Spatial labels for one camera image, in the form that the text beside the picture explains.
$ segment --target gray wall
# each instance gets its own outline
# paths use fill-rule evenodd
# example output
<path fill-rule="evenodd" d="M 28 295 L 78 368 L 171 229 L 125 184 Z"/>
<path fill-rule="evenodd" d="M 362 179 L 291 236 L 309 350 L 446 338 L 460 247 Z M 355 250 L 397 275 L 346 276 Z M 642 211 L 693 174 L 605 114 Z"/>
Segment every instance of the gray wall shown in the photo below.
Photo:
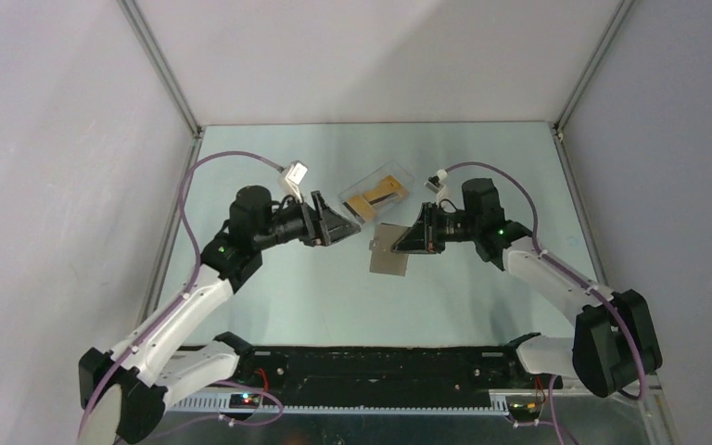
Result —
<path fill-rule="evenodd" d="M 0 444 L 74 443 L 77 361 L 134 326 L 190 142 L 117 2 L 0 0 Z"/>
<path fill-rule="evenodd" d="M 195 116 L 256 124 L 551 121 L 618 2 L 139 3 Z"/>
<path fill-rule="evenodd" d="M 565 129 L 614 287 L 651 304 L 683 443 L 712 443 L 712 2 L 639 2 Z"/>

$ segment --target transparent plastic box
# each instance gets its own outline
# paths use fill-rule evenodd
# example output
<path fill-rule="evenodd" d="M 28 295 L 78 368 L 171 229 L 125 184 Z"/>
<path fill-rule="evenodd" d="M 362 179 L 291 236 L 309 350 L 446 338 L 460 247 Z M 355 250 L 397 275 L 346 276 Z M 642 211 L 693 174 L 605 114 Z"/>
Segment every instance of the transparent plastic box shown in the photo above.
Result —
<path fill-rule="evenodd" d="M 345 213 L 360 225 L 391 210 L 413 190 L 413 177 L 390 160 L 339 194 Z"/>

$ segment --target wire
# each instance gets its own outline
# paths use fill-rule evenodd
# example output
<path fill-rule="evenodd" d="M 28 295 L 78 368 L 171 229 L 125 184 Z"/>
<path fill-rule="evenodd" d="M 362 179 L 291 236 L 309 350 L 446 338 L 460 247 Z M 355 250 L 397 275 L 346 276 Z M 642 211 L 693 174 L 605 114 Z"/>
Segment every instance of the wire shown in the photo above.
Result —
<path fill-rule="evenodd" d="M 256 369 L 255 374 L 263 377 L 263 390 L 268 391 L 269 390 L 269 377 L 266 376 L 266 372 L 263 371 L 263 368 Z"/>
<path fill-rule="evenodd" d="M 285 205 L 287 205 L 293 199 L 295 199 L 293 195 L 286 195 L 285 197 L 283 197 L 282 202 L 280 202 L 280 208 L 278 210 L 284 209 Z"/>
<path fill-rule="evenodd" d="M 231 381 L 228 381 L 228 380 L 219 380 L 219 381 L 216 382 L 216 384 L 217 384 L 217 385 L 223 385 L 223 386 L 226 386 L 226 387 L 241 389 L 242 391 L 245 391 L 245 392 L 255 392 L 255 393 L 259 394 L 260 396 L 265 397 L 266 399 L 268 399 L 268 400 L 270 400 L 270 401 L 273 401 L 274 404 L 277 405 L 277 410 L 278 410 L 278 411 L 277 411 L 277 414 L 276 414 L 274 417 L 272 417 L 271 419 L 268 419 L 268 420 L 261 420 L 261 421 L 259 421 L 259 422 L 246 422 L 246 421 L 243 421 L 243 420 L 235 420 L 235 419 L 232 419 L 232 418 L 230 418 L 230 417 L 228 417 L 228 416 L 225 416 L 225 418 L 228 420 L 228 422 L 230 422 L 230 423 L 232 423 L 232 424 L 234 424 L 234 425 L 241 425 L 241 426 L 264 426 L 264 425 L 269 425 L 270 423 L 273 423 L 273 422 L 276 422 L 277 420 L 279 420 L 279 418 L 282 417 L 283 413 L 285 412 L 285 406 L 282 404 L 282 402 L 281 402 L 279 399 L 277 399 L 274 395 L 272 395 L 270 392 L 268 392 L 268 391 L 263 391 L 263 390 L 260 390 L 260 389 L 257 389 L 257 388 L 250 388 L 250 387 L 247 387 L 247 386 L 244 386 L 244 385 L 239 385 L 239 384 L 236 383 L 236 382 L 231 382 Z"/>
<path fill-rule="evenodd" d="M 544 405 L 544 403 L 547 403 L 547 394 L 544 393 L 544 385 L 541 383 L 541 379 L 537 376 L 536 381 L 534 383 L 534 387 L 538 388 L 541 390 L 541 396 L 543 399 L 541 400 L 541 404 Z"/>
<path fill-rule="evenodd" d="M 218 381 L 218 382 L 216 382 L 216 383 L 217 383 L 217 385 L 224 385 L 224 386 L 231 387 L 231 388 L 238 388 L 238 389 L 241 389 L 241 390 L 246 391 L 246 392 L 254 392 L 254 393 L 257 393 L 257 394 L 259 394 L 259 395 L 261 396 L 261 399 L 262 399 L 263 397 L 266 397 L 266 399 L 269 399 L 269 400 L 273 401 L 273 402 L 277 405 L 277 409 L 278 409 L 279 411 L 278 411 L 278 413 L 277 413 L 274 417 L 272 417 L 271 419 L 269 419 L 269 420 L 263 420 L 263 421 L 260 421 L 260 422 L 245 422 L 245 421 L 243 421 L 243 420 L 236 420 L 236 419 L 233 419 L 233 418 L 231 418 L 231 417 L 228 417 L 227 415 L 225 415 L 225 414 L 223 414 L 223 413 L 201 415 L 201 416 L 196 417 L 196 418 L 194 418 L 194 419 L 190 419 L 189 421 L 184 422 L 184 423 L 181 424 L 181 425 L 175 426 L 175 427 L 173 427 L 173 428 L 171 428 L 171 429 L 169 429 L 169 430 L 167 430 L 167 431 L 162 431 L 161 433 L 152 434 L 151 436 L 149 436 L 148 438 L 146 438 L 146 440 L 154 440 L 154 439 L 164 438 L 165 436 L 169 436 L 169 435 L 171 435 L 171 434 L 173 434 L 173 433 L 176 433 L 176 432 L 178 432 L 178 431 L 181 431 L 182 429 L 187 428 L 188 426 L 192 426 L 192 425 L 194 425 L 194 424 L 197 424 L 197 423 L 199 423 L 199 422 L 204 422 L 204 421 L 207 421 L 207 420 L 227 421 L 227 422 L 228 422 L 229 424 L 231 424 L 231 425 L 241 425 L 241 426 L 265 426 L 265 425 L 269 425 L 270 423 L 276 422 L 277 420 L 279 420 L 279 418 L 282 417 L 283 413 L 285 412 L 285 406 L 283 406 L 282 402 L 280 402 L 280 400 L 277 399 L 277 398 L 276 398 L 275 396 L 273 396 L 272 394 L 269 394 L 269 392 L 266 391 L 266 390 L 260 390 L 260 389 L 257 389 L 257 388 L 245 387 L 245 386 L 243 386 L 243 385 L 239 385 L 239 384 L 234 383 L 234 382 L 229 382 L 229 381 L 227 381 L 227 380 L 220 380 L 220 381 Z"/>
<path fill-rule="evenodd" d="M 570 271 L 567 267 L 565 267 L 563 264 L 561 264 L 559 261 L 556 259 L 550 257 L 549 255 L 546 254 L 546 251 L 543 250 L 539 244 L 539 214 L 537 213 L 536 210 L 536 205 L 533 203 L 533 199 L 530 197 L 530 194 L 528 191 L 521 185 L 515 178 L 513 178 L 509 173 L 504 172 L 503 170 L 493 167 L 489 164 L 485 164 L 484 162 L 476 162 L 476 161 L 467 161 L 467 162 L 460 162 L 458 164 L 454 164 L 450 166 L 449 168 L 446 169 L 446 173 L 452 172 L 454 170 L 460 169 L 462 167 L 467 167 L 467 166 L 477 166 L 477 167 L 482 167 L 487 170 L 490 170 L 491 172 L 496 172 L 500 176 L 503 176 L 506 178 L 510 183 L 512 183 L 517 189 L 520 191 L 520 193 L 523 194 L 525 197 L 526 201 L 528 202 L 530 206 L 530 211 L 531 214 L 533 215 L 533 228 L 531 230 L 531 242 L 533 243 L 533 248 L 536 249 L 537 253 L 539 253 L 540 258 L 543 260 L 547 261 L 549 264 L 551 264 L 554 268 L 558 269 L 561 271 L 561 273 L 565 274 L 569 278 L 571 278 L 575 283 L 578 284 L 578 286 L 582 287 L 583 289 L 588 290 L 592 295 L 596 297 L 596 299 L 599 300 L 600 303 L 607 309 L 608 312 L 610 312 L 610 315 L 616 320 L 616 324 L 618 325 L 618 330 L 621 331 L 621 334 L 624 336 L 624 338 L 627 340 L 627 344 L 629 346 L 629 352 L 631 353 L 631 357 L 634 360 L 634 364 L 637 367 L 637 379 L 640 382 L 640 392 L 639 394 L 632 395 L 629 394 L 628 392 L 624 391 L 621 389 L 619 393 L 623 395 L 624 397 L 627 397 L 633 401 L 638 401 L 641 400 L 643 397 L 645 397 L 645 390 L 647 388 L 647 380 L 645 377 L 645 370 L 642 365 L 642 358 L 640 356 L 640 351 L 637 349 L 637 345 L 634 342 L 634 337 L 632 336 L 631 332 L 629 331 L 629 327 L 627 326 L 626 322 L 624 321 L 623 317 L 621 317 L 620 313 L 618 313 L 618 310 L 610 304 L 610 302 L 607 300 L 607 298 L 602 295 L 601 292 L 595 287 L 591 287 L 591 284 L 589 284 L 587 281 L 584 281 L 582 278 L 579 277 L 576 273 Z"/>
<path fill-rule="evenodd" d="M 173 313 L 173 311 L 175 311 L 184 302 L 184 294 L 189 292 L 189 290 L 195 284 L 197 280 L 197 275 L 200 273 L 201 266 L 200 246 L 198 245 L 197 240 L 195 239 L 195 234 L 192 233 L 192 227 L 190 227 L 189 221 L 186 217 L 186 212 L 184 210 L 184 206 L 186 204 L 186 197 L 189 193 L 189 187 L 192 184 L 192 177 L 195 174 L 195 170 L 197 170 L 201 165 L 211 160 L 224 158 L 226 156 L 246 156 L 248 158 L 257 159 L 263 162 L 264 164 L 267 164 L 268 166 L 272 167 L 273 169 L 277 170 L 278 172 L 282 172 L 283 170 L 282 166 L 280 166 L 279 164 L 272 162 L 267 158 L 264 158 L 263 156 L 256 155 L 255 153 L 250 153 L 248 151 L 223 151 L 221 153 L 215 153 L 213 155 L 205 157 L 204 159 L 199 160 L 198 162 L 193 164 L 193 166 L 190 167 L 189 170 L 187 170 L 184 179 L 179 184 L 178 198 L 176 204 L 178 206 L 179 214 L 181 215 L 182 225 L 186 230 L 186 234 L 189 236 L 189 240 L 192 243 L 192 249 L 195 255 L 195 266 L 193 266 L 192 274 L 189 280 L 186 282 L 186 285 L 184 286 L 184 289 L 181 291 L 181 293 L 171 302 L 171 304 L 168 305 L 168 307 L 165 308 L 164 311 L 162 311 L 162 313 L 156 319 L 154 319 L 151 324 L 149 324 L 149 326 L 143 331 L 143 333 L 141 333 L 134 340 L 130 347 L 124 349 L 124 352 L 119 356 L 119 358 L 116 359 L 113 365 L 110 366 L 110 369 L 108 369 L 105 372 L 105 375 L 103 375 L 102 378 L 99 380 L 99 383 L 96 385 L 94 391 L 91 393 L 91 397 L 89 398 L 88 402 L 86 403 L 85 409 L 83 410 L 81 424 L 78 427 L 78 437 L 83 432 L 83 428 L 88 422 L 88 418 L 91 415 L 91 411 L 94 409 L 96 402 L 99 400 L 99 396 L 105 390 L 105 386 L 110 381 L 110 378 L 113 377 L 113 375 L 116 373 L 116 370 L 118 370 L 119 367 L 130 356 L 130 354 L 133 353 L 133 347 L 139 347 L 148 336 L 150 336 L 155 330 L 157 330 L 157 327 L 159 327 L 159 325 L 162 324 L 171 315 L 171 313 Z"/>
<path fill-rule="evenodd" d="M 550 394 L 550 415 L 553 417 L 553 428 L 555 428 L 555 435 L 558 436 L 558 442 L 560 442 L 561 445 L 564 445 L 564 437 L 561 435 L 561 431 L 565 431 L 566 429 L 558 423 L 558 418 L 555 416 L 555 404 L 553 402 L 553 389 L 555 386 L 555 380 L 557 379 L 558 375 L 550 376 L 550 386 L 548 386 L 547 388 L 547 393 Z"/>
<path fill-rule="evenodd" d="M 452 206 L 455 210 L 458 210 L 458 211 L 460 210 L 460 209 L 457 209 L 457 206 L 455 206 L 454 203 L 451 202 L 451 199 L 448 199 L 447 197 L 443 198 L 440 202 L 448 202 L 449 205 Z"/>

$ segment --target purple cable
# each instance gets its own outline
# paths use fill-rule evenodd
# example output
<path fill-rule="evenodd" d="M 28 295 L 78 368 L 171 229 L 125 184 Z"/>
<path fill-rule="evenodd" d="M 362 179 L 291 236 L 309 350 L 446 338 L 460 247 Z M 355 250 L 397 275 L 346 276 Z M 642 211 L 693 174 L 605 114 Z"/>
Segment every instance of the purple cable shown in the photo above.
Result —
<path fill-rule="evenodd" d="M 521 426 L 537 426 L 537 424 L 535 424 L 535 423 L 533 423 L 533 422 L 516 422 L 516 420 L 515 420 L 515 419 L 512 417 L 512 415 L 510 415 L 510 414 L 509 414 L 509 417 L 504 417 L 504 419 L 506 419 L 506 421 L 509 422 L 509 423 L 512 424 L 512 425 L 517 424 L 517 427 L 521 427 Z M 554 424 L 553 422 L 548 421 L 548 420 L 540 420 L 540 421 L 539 421 L 539 425 L 555 427 L 555 424 Z M 565 426 L 559 426 L 559 427 L 561 428 L 561 431 L 563 431 L 564 434 L 566 434 L 566 436 L 569 437 L 569 439 L 570 439 L 575 445 L 579 445 L 579 442 L 578 442 L 577 438 L 575 438 L 575 436 L 572 434 L 571 431 L 569 431 Z"/>
<path fill-rule="evenodd" d="M 250 392 L 250 393 L 260 394 L 262 397 L 265 397 L 266 399 L 269 399 L 269 400 L 273 401 L 273 402 L 277 405 L 277 408 L 279 409 L 279 412 L 277 413 L 277 415 L 275 415 L 275 416 L 272 417 L 271 419 L 269 419 L 269 420 L 262 420 L 262 421 L 260 421 L 260 422 L 246 422 L 246 421 L 243 421 L 243 420 L 235 420 L 235 419 L 232 419 L 232 418 L 230 418 L 230 417 L 228 417 L 228 416 L 226 416 L 226 415 L 224 415 L 224 414 L 207 414 L 207 415 L 201 415 L 201 416 L 196 417 L 196 418 L 194 418 L 194 419 L 190 419 L 190 420 L 184 422 L 184 423 L 181 424 L 181 425 L 175 426 L 175 427 L 173 427 L 173 428 L 171 428 L 171 429 L 169 429 L 169 430 L 167 430 L 167 431 L 162 431 L 161 433 L 153 434 L 153 435 L 149 436 L 149 437 L 147 438 L 147 440 L 164 438 L 165 436 L 169 436 L 169 435 L 171 435 L 171 434 L 173 434 L 173 433 L 176 433 L 176 432 L 178 432 L 178 431 L 181 431 L 182 429 L 187 428 L 188 426 L 192 426 L 192 425 L 194 425 L 194 424 L 196 424 L 196 423 L 198 423 L 198 422 L 204 422 L 204 421 L 207 421 L 207 420 L 227 421 L 228 423 L 233 423 L 234 425 L 241 425 L 241 426 L 265 426 L 265 425 L 269 425 L 271 422 L 277 421 L 280 417 L 282 417 L 283 412 L 285 411 L 285 406 L 283 406 L 283 404 L 280 402 L 279 399 L 277 399 L 277 398 L 276 398 L 275 396 L 273 396 L 272 394 L 270 394 L 270 393 L 268 393 L 268 392 L 266 392 L 266 391 L 263 391 L 262 389 L 245 387 L 245 386 L 243 386 L 243 385 L 239 385 L 239 384 L 234 383 L 234 382 L 229 382 L 229 381 L 227 381 L 227 380 L 220 380 L 220 381 L 216 382 L 216 384 L 217 384 L 217 385 L 224 385 L 224 386 L 231 387 L 231 388 L 238 388 L 238 389 L 240 389 L 240 390 L 242 390 L 242 391 L 246 391 L 246 392 Z"/>
<path fill-rule="evenodd" d="M 515 178 L 513 178 L 509 173 L 504 172 L 503 170 L 493 167 L 489 164 L 485 164 L 484 162 L 476 162 L 476 161 L 469 161 L 469 162 L 460 162 L 459 164 L 454 164 L 450 166 L 449 168 L 446 169 L 446 173 L 457 170 L 462 167 L 466 167 L 469 165 L 473 166 L 478 166 L 485 168 L 487 170 L 490 170 L 492 172 L 498 173 L 500 176 L 503 176 L 507 180 L 509 180 L 510 183 L 512 183 L 517 189 L 519 189 L 520 193 L 523 194 L 523 196 L 526 198 L 528 201 L 528 204 L 530 206 L 530 211 L 531 214 L 533 215 L 533 228 L 531 229 L 531 242 L 533 243 L 533 248 L 536 249 L 536 251 L 540 254 L 540 257 L 547 261 L 548 264 L 552 265 L 555 269 L 558 269 L 561 271 L 561 273 L 565 274 L 569 278 L 571 278 L 575 283 L 578 284 L 578 286 L 582 287 L 583 289 L 588 290 L 588 288 L 591 286 L 589 285 L 588 282 L 584 281 L 582 278 L 580 278 L 576 273 L 570 271 L 567 267 L 565 267 L 563 264 L 558 262 L 556 259 L 551 258 L 548 255 L 545 255 L 543 253 L 543 250 L 541 249 L 541 246 L 539 244 L 539 214 L 536 211 L 536 205 L 533 203 L 533 199 L 531 199 L 530 194 L 528 191 L 523 187 Z M 618 329 L 621 331 L 621 334 L 627 339 L 627 344 L 629 345 L 629 352 L 631 353 L 631 358 L 634 360 L 634 364 L 637 367 L 637 378 L 640 382 L 640 393 L 638 395 L 632 395 L 621 389 L 619 392 L 632 400 L 641 400 L 643 397 L 645 397 L 645 388 L 647 387 L 647 380 L 645 377 L 645 369 L 642 366 L 642 358 L 640 356 L 640 351 L 637 349 L 637 345 L 634 342 L 634 337 L 632 336 L 631 332 L 629 331 L 629 327 L 627 326 L 626 322 L 624 322 L 623 317 L 618 313 L 618 310 L 610 304 L 610 302 L 607 300 L 607 298 L 602 295 L 601 292 L 599 292 L 597 289 L 592 289 L 590 291 L 596 299 L 599 300 L 600 303 L 607 309 L 608 312 L 610 312 L 610 315 L 616 320 L 616 323 L 618 325 Z"/>
<path fill-rule="evenodd" d="M 224 158 L 226 156 L 246 156 L 248 158 L 257 159 L 269 165 L 278 172 L 282 172 L 283 170 L 282 166 L 280 166 L 279 164 L 272 162 L 264 158 L 263 156 L 256 155 L 255 153 L 250 153 L 248 151 L 223 151 L 222 153 L 215 153 L 213 155 L 205 157 L 204 159 L 199 160 L 198 162 L 193 164 L 193 166 L 190 167 L 189 170 L 187 170 L 184 179 L 182 180 L 181 184 L 179 184 L 177 206 L 179 214 L 181 215 L 182 224 L 184 225 L 184 229 L 186 230 L 186 234 L 189 236 L 189 240 L 192 243 L 192 249 L 195 255 L 195 266 L 193 266 L 192 268 L 192 275 L 186 282 L 184 290 L 182 290 L 182 292 L 173 300 L 173 302 L 168 305 L 168 307 L 165 308 L 164 311 L 162 311 L 162 313 L 146 328 L 146 330 L 144 330 L 143 333 L 135 339 L 131 346 L 139 346 L 146 340 L 148 336 L 150 336 L 155 330 L 157 330 L 157 327 L 162 324 L 171 315 L 171 313 L 173 313 L 173 311 L 175 311 L 176 308 L 178 308 L 179 305 L 184 302 L 184 294 L 187 293 L 189 289 L 191 289 L 192 286 L 195 284 L 197 280 L 197 275 L 200 273 L 200 246 L 197 244 L 195 234 L 192 233 L 192 227 L 190 227 L 189 221 L 186 218 L 186 211 L 184 210 L 184 205 L 186 204 L 186 196 L 189 192 L 189 186 L 192 184 L 192 177 L 195 174 L 195 170 L 197 170 L 198 167 L 209 162 L 210 160 Z M 89 399 L 88 403 L 86 403 L 85 410 L 83 411 L 83 418 L 81 419 L 81 424 L 78 427 L 78 436 L 80 436 L 81 432 L 83 432 L 83 427 L 85 426 L 86 422 L 88 422 L 88 418 L 91 415 L 91 411 L 94 409 L 96 402 L 99 400 L 99 396 L 102 395 L 102 391 L 105 390 L 105 385 L 108 383 L 108 381 L 110 381 L 110 378 L 113 377 L 113 375 L 116 373 L 116 370 L 119 369 L 121 364 L 127 360 L 131 353 L 132 348 L 127 348 L 126 350 L 124 350 L 124 352 L 119 356 L 118 359 L 116 359 L 113 365 L 110 366 L 110 369 L 108 369 L 105 375 L 103 375 L 102 378 L 99 380 L 99 383 L 94 388 L 94 392 L 92 392 L 91 394 L 91 398 Z"/>
<path fill-rule="evenodd" d="M 558 442 L 564 445 L 564 437 L 561 435 L 561 430 L 565 430 L 565 428 L 558 424 L 558 418 L 555 416 L 555 403 L 553 402 L 553 389 L 555 387 L 555 380 L 557 379 L 558 375 L 550 375 L 550 385 L 547 387 L 547 402 L 550 403 L 550 414 L 553 417 L 555 435 L 558 436 Z"/>

